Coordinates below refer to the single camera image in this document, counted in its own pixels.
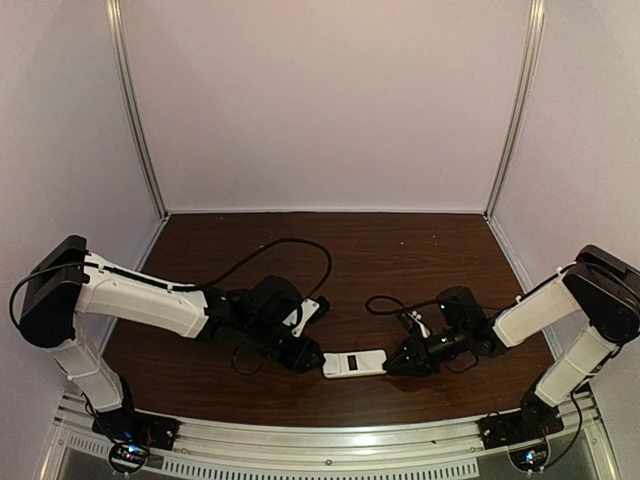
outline white robotic arm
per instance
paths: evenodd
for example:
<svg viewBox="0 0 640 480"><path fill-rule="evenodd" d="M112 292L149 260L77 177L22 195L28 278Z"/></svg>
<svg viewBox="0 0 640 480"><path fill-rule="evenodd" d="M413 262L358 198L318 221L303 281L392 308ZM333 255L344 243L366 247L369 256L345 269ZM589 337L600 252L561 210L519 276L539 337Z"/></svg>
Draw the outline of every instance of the white robotic arm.
<svg viewBox="0 0 640 480"><path fill-rule="evenodd" d="M22 336L53 355L86 395L97 418L94 430L116 441L143 437L146 443L151 432L152 446L170 449L177 422L135 411L126 381L104 362L78 314L112 315L200 341L231 337L299 373L324 362L320 346L303 329L327 313L328 302L304 299L280 277L233 292L211 283L173 283L108 262L87 251L84 238L71 236L23 283L27 291L16 321Z"/></svg>
<svg viewBox="0 0 640 480"><path fill-rule="evenodd" d="M413 307L395 312L403 325L409 326L411 336L383 365L387 373L431 375L460 353L499 356L568 316L582 313L588 319L575 341L525 394L521 411L510 414L510 418L501 415L481 422L487 448L562 429L557 406L640 333L640 273L592 245L585 247L574 263L559 269L494 317L484 314L466 287L450 288L434 303L439 305L448 328L427 338L417 328L410 328L415 317ZM500 422L511 431L497 428Z"/></svg>
<svg viewBox="0 0 640 480"><path fill-rule="evenodd" d="M129 387L86 337L78 313L113 315L204 341L232 332L300 373L325 361L319 345L302 330L328 311L328 302L322 297L303 298L283 278L269 276L252 289L233 292L220 290L214 283L172 283L114 265L88 252L85 239L71 236L20 285L24 283L27 292L16 326L28 342L49 351L82 389L97 418L94 429L117 440L135 441L143 435L146 439L151 432L152 446L170 449L177 422L135 411ZM410 337L384 362L382 372L431 375L460 353L499 356L567 316L582 312L589 320L525 394L519 412L508 419L502 415L480 422L481 431L491 432L483 438L487 448L513 441L500 422L517 430L516 440L562 429L558 404L640 333L640 273L594 246L585 247L574 263L493 317L485 315L466 287L450 288L423 305L431 303L440 307L448 328L431 334L415 306L393 312ZM374 313L369 302L367 309Z"/></svg>

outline white panel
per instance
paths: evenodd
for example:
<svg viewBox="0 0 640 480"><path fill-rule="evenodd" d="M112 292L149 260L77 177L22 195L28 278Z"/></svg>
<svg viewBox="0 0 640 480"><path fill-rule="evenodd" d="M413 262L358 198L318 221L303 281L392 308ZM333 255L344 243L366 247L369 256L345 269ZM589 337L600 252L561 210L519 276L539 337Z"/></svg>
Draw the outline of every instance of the white panel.
<svg viewBox="0 0 640 480"><path fill-rule="evenodd" d="M640 3L548 2L540 64L497 219L534 283L586 243L640 267ZM567 346L584 319L556 329ZM640 342L593 382L620 461L640 460Z"/></svg>
<svg viewBox="0 0 640 480"><path fill-rule="evenodd" d="M103 2L0 14L0 478L33 478L64 376L9 323L13 285L70 233L132 265L156 226L121 101ZM94 338L103 325L90 325Z"/></svg>
<svg viewBox="0 0 640 480"><path fill-rule="evenodd" d="M482 211L529 2L123 2L171 211Z"/></svg>

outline black cable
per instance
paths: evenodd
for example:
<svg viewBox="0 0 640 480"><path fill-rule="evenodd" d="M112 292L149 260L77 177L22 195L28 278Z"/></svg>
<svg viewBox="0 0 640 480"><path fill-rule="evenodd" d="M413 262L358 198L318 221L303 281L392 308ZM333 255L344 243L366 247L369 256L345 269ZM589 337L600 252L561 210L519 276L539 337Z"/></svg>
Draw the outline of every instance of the black cable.
<svg viewBox="0 0 640 480"><path fill-rule="evenodd" d="M609 357L609 359L610 359L610 360L611 360L611 359L614 359L614 358L616 358L618 355L620 355L620 352L622 351L622 347L623 347L623 345L620 345L620 346L618 347L618 350L616 350L615 352L613 352L613 353L611 354L611 356Z"/></svg>
<svg viewBox="0 0 640 480"><path fill-rule="evenodd" d="M309 291L309 293L306 295L305 298L312 297L313 295L315 295L318 292L318 290L320 290L322 288L322 286L329 279L329 276L331 275L331 271L333 270L333 258L331 257L331 252L325 246L323 246L323 245L321 245L321 244L319 244L317 242L314 242L312 240L306 240L304 238L293 238L293 237L279 238L277 240L274 240L273 242L270 242L270 243L268 243L266 245L263 245L262 247L258 248L253 253L247 255L245 258L243 258L242 260L237 262L235 265L233 265L226 272L224 272L223 274L221 274L218 277L214 278L213 280L210 280L210 281L208 281L206 283L202 283L200 285L189 285L189 286L184 286L184 287L175 287L173 290L176 291L176 292L190 292L190 291L195 291L195 290L204 290L206 288L213 287L213 286L217 285L218 283L220 283L221 281L223 281L226 278L228 278L231 275L233 275L237 270L242 268L244 265L249 263L254 258L262 255L263 253L265 253L266 251L272 249L273 247L275 247L277 245L281 245L283 243L295 243L295 244L301 244L301 245L309 245L311 247L314 247L314 248L320 250L324 254L324 256L326 257L326 259L327 259L327 267L326 267L324 275L318 281L318 283Z"/></svg>
<svg viewBox="0 0 640 480"><path fill-rule="evenodd" d="M264 367L267 364L267 361L269 359L265 358L264 361L260 365L258 365L255 369L250 370L248 372L243 372L236 365L238 351L240 351L240 348L243 345L244 345L243 343L240 343L236 348L233 349L233 353L231 354L231 368L233 369L234 372L239 373L240 375L244 375L245 377L251 377L251 376L255 375L256 373L258 373L260 370L262 370L262 367Z"/></svg>
<svg viewBox="0 0 640 480"><path fill-rule="evenodd" d="M136 473L137 471L139 471L143 466L144 463L139 464L136 468L129 468L129 469L123 469L120 465L118 465L117 463L115 463L113 461L113 457L115 454L115 450L121 447L135 447L136 451L142 452L141 456L145 459L149 458L151 456L151 452L149 451L149 449L147 447L143 447L140 445L137 445L136 443L132 442L132 441L119 441L116 440L115 438L113 438L113 436L111 436L108 432L108 430L104 427L104 425L102 424L102 422L100 421L100 416L98 415L98 413L96 412L96 409L93 407L93 405L91 404L91 400L89 400L89 397L87 396L86 393L82 393L82 396L85 399L85 404L84 404L84 410L85 412L87 412L87 414L93 418L96 422L96 425L98 425L98 428L100 430L102 430L102 434L107 437L107 439L113 444L113 446L111 447L111 449L109 450L109 454L107 455L107 461L109 462L109 465L111 466L111 468L113 468L114 471L120 473L120 474L132 474L132 473Z"/></svg>
<svg viewBox="0 0 640 480"><path fill-rule="evenodd" d="M29 281L33 280L34 278L40 277L42 275L46 275L47 273L51 273L51 272L57 272L59 270L62 270L63 268L68 268L68 267L98 267L97 264L95 263L91 263L91 262L72 262L72 263L64 263L61 265L55 265L53 267L49 267L49 268L44 268L42 270L38 270L36 272L30 273L29 275L27 275L26 277L24 277L22 280L20 280L15 287L13 287L13 290L11 292L11 295L9 296L9 318L11 318L11 322L13 323L13 325L20 330L20 324L18 323L18 320L16 319L15 316L15 312L13 309L13 305L16 301L16 296L18 295L18 292L20 291L20 289Z"/></svg>
<svg viewBox="0 0 640 480"><path fill-rule="evenodd" d="M449 362L452 362L453 360L455 360L456 358L458 358L458 356L456 355L454 358L452 358L451 360L449 360L449 362L444 364L444 368L446 368L447 370L449 370L451 373L455 373L456 375L460 375L461 373L467 372L469 370L471 370L473 367L478 366L478 364L480 363L480 359L478 358L478 356L475 353L471 353L471 355L473 355L474 361L471 365L464 367L462 370L454 370L453 368L451 368L449 366Z"/></svg>
<svg viewBox="0 0 640 480"><path fill-rule="evenodd" d="M374 309L371 304L373 302L379 301L379 300L388 300L388 301L392 301L394 303L396 303L396 305L403 305L402 302L400 300L398 300L395 297L389 296L389 295L373 295L371 297L369 297L367 299L366 302L364 302L364 308L365 310L371 314L371 315L376 315L376 316L380 316L380 317L386 317L389 315L400 315L403 313L407 313L407 312L412 312L413 310L417 310L418 308L422 308L422 307L427 307L429 305L437 305L439 302L436 298L432 298L429 300L424 300L422 302L418 302L415 303L413 305L409 305L409 306L402 306L401 308L396 308L393 310L376 310ZM496 310L496 311L500 311L500 310L504 310L505 308L509 308L507 307L491 307L491 306L487 306L487 305L471 305L471 304L467 304L467 303L462 303L462 302L455 302L455 301L450 301L447 300L446 301L447 304L452 304L452 305L460 305L462 307L470 307L470 308L474 308L474 307L480 307L484 310Z"/></svg>
<svg viewBox="0 0 640 480"><path fill-rule="evenodd" d="M545 470L553 467L556 463L558 463L560 460L562 460L562 458L569 453L569 450L571 450L571 448L575 445L576 441L578 440L578 437L580 436L580 431L582 430L582 410L580 410L580 405L578 405L578 402L576 401L576 391L572 391L571 392L571 401L573 402L573 405L576 407L576 410L578 412L578 429L576 430L576 434L573 436L573 438L571 439L571 441L569 442L569 445L567 445L567 448L565 448L562 453L560 455L558 455L556 458L554 458L551 462L549 462L548 464L546 464L544 466Z"/></svg>

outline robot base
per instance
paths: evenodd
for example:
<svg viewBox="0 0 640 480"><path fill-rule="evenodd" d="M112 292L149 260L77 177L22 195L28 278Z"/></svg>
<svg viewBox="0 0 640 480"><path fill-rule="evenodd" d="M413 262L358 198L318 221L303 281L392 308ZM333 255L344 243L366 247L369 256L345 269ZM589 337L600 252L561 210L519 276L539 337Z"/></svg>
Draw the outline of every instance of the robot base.
<svg viewBox="0 0 640 480"><path fill-rule="evenodd" d="M549 427L548 435L564 430L560 417L550 417L545 426ZM486 450L539 440L542 437L542 432L527 431L529 429L525 428L521 410L483 418L478 422L478 427Z"/></svg>
<svg viewBox="0 0 640 480"><path fill-rule="evenodd" d="M137 438L131 439L123 435L113 435L115 440L123 442L135 441L141 445L145 445L146 441L141 441L140 436L147 435L151 437L151 448L158 448L160 450L173 450L173 443L175 442L176 434L178 433L178 427L180 422L175 418L161 417L159 415L149 415L147 413L135 412L134 423L136 431L142 432L137 435ZM100 423L94 420L91 430L95 433L103 435L104 432Z"/></svg>

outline wooden tabletop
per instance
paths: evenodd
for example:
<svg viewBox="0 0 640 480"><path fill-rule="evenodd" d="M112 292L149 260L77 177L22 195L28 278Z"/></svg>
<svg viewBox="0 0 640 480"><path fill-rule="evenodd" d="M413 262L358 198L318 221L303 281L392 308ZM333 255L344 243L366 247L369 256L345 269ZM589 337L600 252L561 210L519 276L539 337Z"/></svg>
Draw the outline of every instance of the wooden tabletop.
<svg viewBox="0 0 640 480"><path fill-rule="evenodd" d="M480 215L444 214L233 214L174 215L144 271L178 282L216 277L260 245L279 237L325 245L333 274L320 292L331 311L305 329L325 352L383 348L391 354L407 336L393 317L363 308L384 293L405 302L434 297L453 285L471 287L485 305L507 305L518 283ZM280 245L221 284L249 288L267 274L282 275L302 292L324 271L321 253ZM437 308L425 308L435 331L445 326ZM297 375L269 361L254 376L230 366L231 348L181 338L120 321L105 352L133 390L138 408L226 422L283 426L363 426L412 423L515 408L551 363L541 334L461 375L426 378L366 377L326 380L320 370ZM472 359L463 355L457 369ZM261 359L247 349L238 368Z"/></svg>

